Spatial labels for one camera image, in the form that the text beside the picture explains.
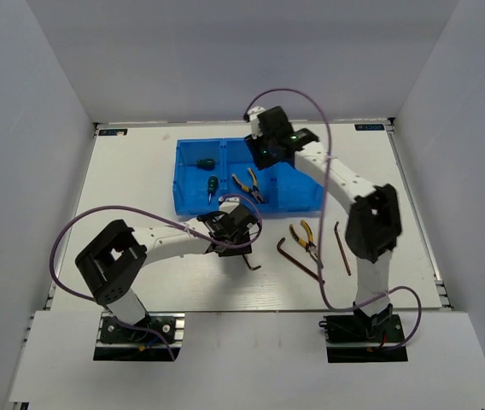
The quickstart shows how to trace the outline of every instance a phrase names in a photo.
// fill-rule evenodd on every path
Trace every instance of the plier handle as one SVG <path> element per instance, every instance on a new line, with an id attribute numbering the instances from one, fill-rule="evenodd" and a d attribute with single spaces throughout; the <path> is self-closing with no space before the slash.
<path id="1" fill-rule="evenodd" d="M 242 191 L 250 194 L 251 196 L 253 196 L 257 203 L 266 203 L 266 201 L 263 199 L 263 196 L 260 193 L 260 186 L 258 184 L 258 178 L 256 177 L 256 174 L 254 173 L 254 171 L 252 171 L 252 168 L 248 168 L 248 173 L 250 174 L 250 178 L 252 178 L 252 188 L 243 184 L 239 180 L 239 178 L 237 178 L 237 176 L 234 173 L 231 175 L 231 177 L 233 178 L 235 185 L 240 190 L 242 190 Z"/>
<path id="2" fill-rule="evenodd" d="M 290 224 L 288 228 L 291 237 L 294 238 L 294 240 L 298 242 L 298 244 L 304 250 L 306 250 L 306 252 L 311 256 L 311 259 L 313 259 L 318 265 L 320 265 L 320 267 L 324 267 L 322 262 L 318 258 L 318 250 L 317 250 L 317 245 L 314 244 L 313 231 L 311 231 L 309 224 L 305 220 L 301 220 L 300 225 L 303 226 L 303 229 L 307 234 L 307 241 L 305 241 L 305 239 L 303 239 L 297 234 L 293 224 Z"/>

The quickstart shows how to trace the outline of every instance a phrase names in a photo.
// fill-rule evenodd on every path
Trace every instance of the yellow handle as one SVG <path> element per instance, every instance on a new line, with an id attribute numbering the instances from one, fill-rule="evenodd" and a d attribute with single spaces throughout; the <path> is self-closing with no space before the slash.
<path id="1" fill-rule="evenodd" d="M 258 179 L 256 178 L 256 174 L 254 171 L 252 171 L 252 168 L 248 169 L 248 173 L 250 174 L 250 177 L 252 178 L 252 184 L 257 188 L 258 187 Z"/>
<path id="2" fill-rule="evenodd" d="M 303 248 L 307 247 L 307 242 L 305 242 L 303 239 L 300 238 L 300 236 L 297 233 L 295 233 L 295 229 L 292 224 L 290 224 L 288 230 L 290 232 L 291 237 L 294 238 L 294 240 L 298 242 L 300 246 L 302 246 Z"/>
<path id="3" fill-rule="evenodd" d="M 239 179 L 237 178 L 237 176 L 233 173 L 231 175 L 231 177 L 233 178 L 233 180 L 235 181 L 235 185 L 239 187 L 239 189 L 243 190 L 244 192 L 247 192 L 249 193 L 251 190 L 250 188 L 248 188 L 245 184 L 243 184 L 241 181 L 239 181 Z"/>
<path id="4" fill-rule="evenodd" d="M 309 227 L 307 222 L 305 220 L 301 220 L 300 224 L 301 226 L 303 226 L 303 229 L 305 229 L 305 233 L 307 234 L 309 242 L 314 243 L 313 231 L 311 231 L 311 228 Z"/>

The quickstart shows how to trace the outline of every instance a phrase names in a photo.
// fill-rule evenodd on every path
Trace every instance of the gray wall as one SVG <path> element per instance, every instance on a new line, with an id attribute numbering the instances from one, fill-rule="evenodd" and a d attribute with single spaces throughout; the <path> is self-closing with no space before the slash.
<path id="1" fill-rule="evenodd" d="M 395 124 L 448 294 L 485 354 L 484 1 L 461 0 Z"/>
<path id="2" fill-rule="evenodd" d="M 397 115 L 457 0 L 28 0 L 93 121 L 235 120 L 260 91 Z M 300 97 L 275 96 L 297 118 Z"/>
<path id="3" fill-rule="evenodd" d="M 0 1 L 0 408 L 91 145 L 91 122 L 26 2 Z"/>

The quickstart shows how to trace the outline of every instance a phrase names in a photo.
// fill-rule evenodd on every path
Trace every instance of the metal rod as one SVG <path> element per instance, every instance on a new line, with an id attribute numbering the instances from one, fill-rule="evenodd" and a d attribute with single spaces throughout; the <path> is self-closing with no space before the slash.
<path id="1" fill-rule="evenodd" d="M 251 266 L 246 255 L 243 255 L 242 258 L 244 259 L 244 263 L 246 263 L 246 266 L 248 267 L 248 269 L 250 269 L 251 271 L 257 271 L 258 269 L 261 269 L 261 265 Z"/>
<path id="2" fill-rule="evenodd" d="M 303 272 L 305 272 L 307 275 L 309 275 L 311 278 L 316 280 L 317 282 L 320 281 L 318 278 L 317 274 L 313 272 L 311 269 L 309 269 L 307 266 L 302 265 L 299 261 L 297 261 L 294 257 L 291 255 L 287 254 L 285 251 L 281 249 L 281 246 L 283 246 L 284 241 L 286 240 L 285 237 L 281 237 L 280 241 L 277 243 L 277 251 L 280 255 L 284 256 L 286 259 L 288 259 L 290 262 L 292 262 L 294 265 L 299 267 Z"/>
<path id="3" fill-rule="evenodd" d="M 347 256 L 345 255 L 345 249 L 343 249 L 342 239 L 339 237 L 339 232 L 337 231 L 337 226 L 339 222 L 336 222 L 334 226 L 334 233 L 336 234 L 337 245 L 339 246 L 339 251 L 342 253 L 343 263 L 345 264 L 345 269 L 347 269 L 347 275 L 351 276 L 351 267 L 348 265 Z"/>

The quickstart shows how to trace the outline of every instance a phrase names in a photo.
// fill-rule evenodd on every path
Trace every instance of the black label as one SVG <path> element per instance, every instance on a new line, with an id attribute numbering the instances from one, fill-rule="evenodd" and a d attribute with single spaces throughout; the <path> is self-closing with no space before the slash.
<path id="1" fill-rule="evenodd" d="M 356 131 L 385 131 L 383 124 L 354 124 Z"/>
<path id="2" fill-rule="evenodd" d="M 102 135 L 126 135 L 126 132 L 128 130 L 126 128 L 123 128 L 123 129 L 115 129 L 115 130 L 100 130 L 98 132 L 98 135 L 99 136 L 102 136 Z"/>

